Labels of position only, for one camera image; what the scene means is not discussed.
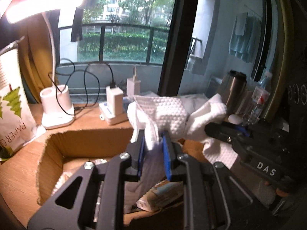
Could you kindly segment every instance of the hedge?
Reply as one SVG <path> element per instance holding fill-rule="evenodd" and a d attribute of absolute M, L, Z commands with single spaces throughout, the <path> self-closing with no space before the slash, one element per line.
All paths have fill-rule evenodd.
<path fill-rule="evenodd" d="M 151 62 L 162 61 L 165 54 L 168 33 L 155 31 L 151 51 Z M 123 56 L 130 55 L 133 59 L 144 59 L 147 54 L 149 30 L 146 34 L 137 33 L 105 33 L 103 54 L 121 60 Z M 78 53 L 84 58 L 99 54 L 100 33 L 83 34 L 83 40 L 78 44 Z"/>

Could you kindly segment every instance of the black cable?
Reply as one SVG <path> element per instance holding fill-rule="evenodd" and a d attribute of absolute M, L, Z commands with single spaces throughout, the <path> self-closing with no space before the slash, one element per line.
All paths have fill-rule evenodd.
<path fill-rule="evenodd" d="M 57 84 L 56 84 L 56 83 L 52 80 L 52 78 L 50 77 L 50 74 L 51 74 L 51 73 L 48 73 L 49 79 L 51 80 L 51 82 L 53 83 L 53 85 L 55 85 L 56 89 L 57 89 L 60 93 L 62 93 L 62 92 L 64 91 L 65 87 L 67 86 L 67 84 L 68 84 L 70 78 L 72 77 L 72 75 L 73 75 L 74 73 L 76 73 L 76 72 L 83 72 L 83 83 L 84 83 L 84 89 L 85 89 L 85 93 L 86 93 L 86 104 L 85 104 L 85 106 L 79 108 L 79 111 L 78 111 L 77 113 L 70 114 L 70 113 L 68 113 L 67 111 L 65 111 L 65 109 L 61 106 L 61 104 L 60 104 L 60 102 L 59 102 L 58 94 L 57 94 L 57 91 L 56 91 L 56 101 L 57 101 L 59 107 L 60 107 L 67 115 L 76 116 L 76 115 L 78 115 L 80 112 L 82 112 L 83 109 L 85 109 L 85 108 L 87 108 L 87 107 L 93 107 L 93 106 L 95 106 L 95 105 L 97 104 L 97 102 L 98 102 L 98 100 L 99 100 L 99 95 L 100 95 L 100 82 L 99 82 L 99 79 L 98 79 L 98 77 L 97 77 L 96 75 L 94 75 L 93 73 L 91 73 L 91 72 L 89 72 L 89 71 L 87 70 L 87 69 L 89 68 L 90 64 L 88 64 L 88 65 L 86 66 L 85 70 L 81 70 L 81 69 L 76 70 L 76 65 L 75 65 L 74 62 L 72 62 L 70 59 L 61 58 L 60 61 L 61 61 L 61 60 L 67 60 L 67 61 L 69 61 L 69 62 L 73 65 L 74 70 L 73 70 L 70 74 L 55 72 L 55 74 L 57 74 L 57 75 L 68 76 L 68 79 L 67 79 L 67 81 L 66 81 L 66 83 L 65 83 L 65 86 L 64 86 L 64 88 L 62 89 L 62 91 L 59 89 L 59 87 L 57 86 Z M 112 82 L 111 82 L 111 83 L 115 83 L 115 82 L 114 82 L 113 71 L 112 71 L 111 67 L 110 67 L 108 64 L 106 64 L 106 65 L 109 67 L 109 69 L 110 69 L 110 71 L 111 71 L 111 74 L 112 74 Z M 86 74 L 86 73 L 88 73 L 88 74 L 92 75 L 93 77 L 95 77 L 95 78 L 97 79 L 97 82 L 98 82 L 98 95 L 97 95 L 96 101 L 95 101 L 94 104 L 92 104 L 92 105 L 88 105 L 88 92 L 87 92 L 86 81 L 85 81 L 85 74 Z"/>

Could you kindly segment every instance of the wooden desk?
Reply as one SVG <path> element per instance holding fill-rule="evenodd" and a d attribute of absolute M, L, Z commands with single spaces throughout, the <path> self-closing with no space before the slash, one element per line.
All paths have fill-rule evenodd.
<path fill-rule="evenodd" d="M 37 124 L 41 124 L 43 108 L 41 104 L 30 105 Z M 77 115 L 71 125 L 49 130 L 0 166 L 0 193 L 16 218 L 26 226 L 30 217 L 39 209 L 37 204 L 36 170 L 43 152 L 45 140 L 50 134 L 81 129 L 99 128 L 131 128 L 128 121 L 109 126 L 99 118 L 97 107 L 85 109 Z"/>

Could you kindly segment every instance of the white charger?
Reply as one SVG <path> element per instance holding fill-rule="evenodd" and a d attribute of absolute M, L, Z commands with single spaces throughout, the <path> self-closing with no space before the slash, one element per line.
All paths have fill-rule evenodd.
<path fill-rule="evenodd" d="M 106 87 L 106 101 L 108 103 L 108 109 L 114 116 L 118 116 L 123 113 L 122 99 L 124 92 L 119 88 Z"/>
<path fill-rule="evenodd" d="M 141 81 L 138 80 L 136 66 L 133 67 L 133 78 L 127 79 L 127 96 L 133 97 L 134 95 L 141 94 Z"/>

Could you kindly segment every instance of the white power adapter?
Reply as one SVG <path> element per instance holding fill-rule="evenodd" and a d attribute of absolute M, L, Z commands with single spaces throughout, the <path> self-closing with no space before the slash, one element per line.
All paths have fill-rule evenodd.
<path fill-rule="evenodd" d="M 136 67 L 133 67 L 133 78 L 127 79 L 127 96 L 133 97 L 134 95 L 141 94 L 141 81 L 138 80 Z"/>
<path fill-rule="evenodd" d="M 119 88 L 106 87 L 106 101 L 108 103 L 108 109 L 114 116 L 122 114 L 122 99 L 124 97 L 124 92 Z"/>
<path fill-rule="evenodd" d="M 99 103 L 101 120 L 105 120 L 109 125 L 128 120 L 126 108 L 130 102 L 127 97 L 123 98 L 123 94 L 119 87 L 106 88 L 106 101 Z"/>

